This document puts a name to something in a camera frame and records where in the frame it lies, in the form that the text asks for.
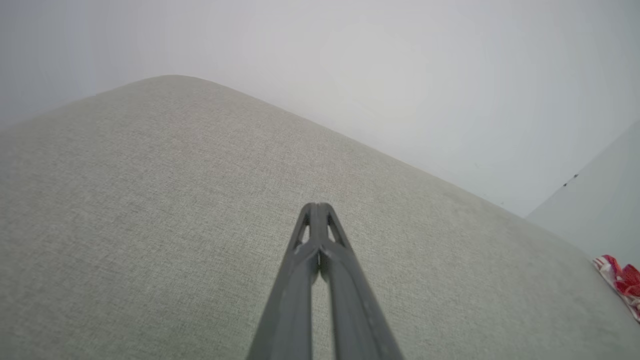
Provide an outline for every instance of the red patterned cloth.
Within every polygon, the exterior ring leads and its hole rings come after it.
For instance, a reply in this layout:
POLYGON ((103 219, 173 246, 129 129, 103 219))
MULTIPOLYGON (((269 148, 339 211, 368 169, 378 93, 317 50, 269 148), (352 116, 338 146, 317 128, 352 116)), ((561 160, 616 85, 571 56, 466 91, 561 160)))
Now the red patterned cloth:
POLYGON ((616 258, 610 255, 594 259, 593 264, 625 301, 636 321, 640 322, 640 272, 633 265, 620 268, 616 258))

